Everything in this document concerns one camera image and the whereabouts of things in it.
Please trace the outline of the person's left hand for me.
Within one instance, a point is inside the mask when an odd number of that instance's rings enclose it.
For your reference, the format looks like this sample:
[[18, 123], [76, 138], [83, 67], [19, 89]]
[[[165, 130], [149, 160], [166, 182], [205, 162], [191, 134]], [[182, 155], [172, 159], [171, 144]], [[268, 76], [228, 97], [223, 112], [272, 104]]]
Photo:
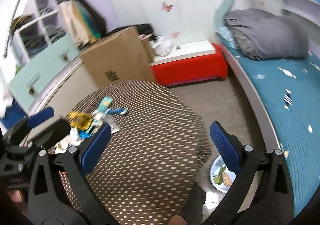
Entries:
[[27, 211], [27, 204], [24, 200], [24, 196], [20, 190], [9, 190], [7, 191], [10, 199], [16, 207], [21, 211], [21, 212], [26, 212]]

